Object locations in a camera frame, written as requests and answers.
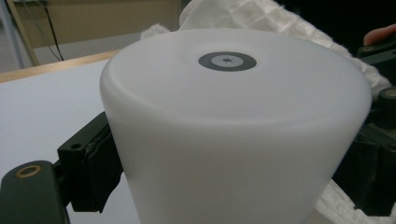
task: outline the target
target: black ring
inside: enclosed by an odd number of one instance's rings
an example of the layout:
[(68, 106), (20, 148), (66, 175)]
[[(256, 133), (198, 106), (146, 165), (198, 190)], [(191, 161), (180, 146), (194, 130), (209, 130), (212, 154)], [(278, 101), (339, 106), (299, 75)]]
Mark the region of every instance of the black ring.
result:
[[(236, 66), (220, 66), (217, 64), (214, 64), (212, 62), (212, 59), (218, 56), (231, 56), (231, 57), (236, 57), (239, 60), (242, 60), (242, 64), (238, 64)], [(230, 59), (224, 59), (225, 63), (231, 63)], [(257, 62), (254, 60), (254, 58), (243, 54), (243, 53), (237, 53), (237, 52), (228, 52), (228, 51), (222, 51), (222, 52), (213, 52), (213, 53), (208, 53), (204, 56), (202, 56), (198, 63), (202, 65), (203, 67), (217, 70), (217, 71), (224, 71), (224, 72), (238, 72), (238, 71), (244, 71), (248, 70), (254, 66), (256, 66)]]

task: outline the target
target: screw hole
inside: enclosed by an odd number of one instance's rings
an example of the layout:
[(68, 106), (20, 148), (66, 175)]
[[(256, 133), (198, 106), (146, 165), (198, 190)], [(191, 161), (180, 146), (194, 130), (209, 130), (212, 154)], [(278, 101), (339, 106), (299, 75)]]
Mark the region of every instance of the screw hole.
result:
[(26, 177), (35, 175), (35, 174), (37, 174), (40, 171), (41, 171), (41, 166), (40, 165), (30, 165), (30, 166), (26, 166), (26, 167), (21, 168), (15, 174), (15, 176), (17, 178), (26, 178)]
[(78, 148), (80, 148), (80, 147), (81, 147), (81, 144), (80, 144), (80, 143), (75, 143), (75, 144), (73, 144), (73, 145), (71, 146), (72, 149), (78, 149)]
[(371, 46), (367, 46), (367, 47), (364, 47), (364, 48), (363, 48), (364, 51), (370, 51), (370, 50), (372, 50), (372, 49), (373, 49), (373, 47), (371, 47)]

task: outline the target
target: wooden frame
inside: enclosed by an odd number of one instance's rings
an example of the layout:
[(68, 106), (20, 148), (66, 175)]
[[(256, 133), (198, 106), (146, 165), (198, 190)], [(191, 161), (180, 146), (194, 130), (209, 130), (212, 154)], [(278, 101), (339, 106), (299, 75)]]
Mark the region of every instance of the wooden frame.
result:
[[(42, 5), (21, 1), (7, 0), (29, 57), (39, 65), (35, 49), (54, 45), (49, 22)], [(48, 0), (47, 4), (59, 44), (140, 33), (156, 23), (176, 30), (180, 14), (180, 0)]]

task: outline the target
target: finger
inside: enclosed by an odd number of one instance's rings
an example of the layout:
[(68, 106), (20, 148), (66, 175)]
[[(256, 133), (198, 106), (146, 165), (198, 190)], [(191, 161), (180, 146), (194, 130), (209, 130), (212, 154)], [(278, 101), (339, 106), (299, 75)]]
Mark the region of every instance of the finger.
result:
[(396, 33), (396, 23), (387, 27), (375, 29), (367, 33), (363, 38), (363, 45), (372, 45), (384, 41), (391, 34)]

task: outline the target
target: gray center circle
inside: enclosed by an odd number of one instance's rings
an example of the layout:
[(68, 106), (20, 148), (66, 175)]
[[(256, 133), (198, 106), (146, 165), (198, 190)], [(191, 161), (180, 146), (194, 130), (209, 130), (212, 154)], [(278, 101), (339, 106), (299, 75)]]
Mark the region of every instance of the gray center circle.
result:
[(220, 67), (236, 67), (244, 63), (243, 59), (229, 54), (215, 56), (210, 61)]

